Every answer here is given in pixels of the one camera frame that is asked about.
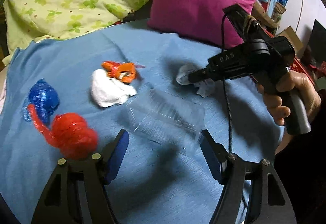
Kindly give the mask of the person right hand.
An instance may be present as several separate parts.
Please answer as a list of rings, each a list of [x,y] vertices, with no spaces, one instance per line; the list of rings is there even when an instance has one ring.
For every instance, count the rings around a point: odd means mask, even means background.
[[[286,73],[280,79],[276,88],[281,93],[291,91],[294,88],[298,89],[306,108],[308,120],[313,121],[320,110],[322,99],[304,73],[293,71]],[[285,106],[280,96],[266,93],[261,84],[258,85],[258,92],[262,94],[267,110],[275,123],[283,126],[285,118],[289,117],[291,113],[290,108]]]

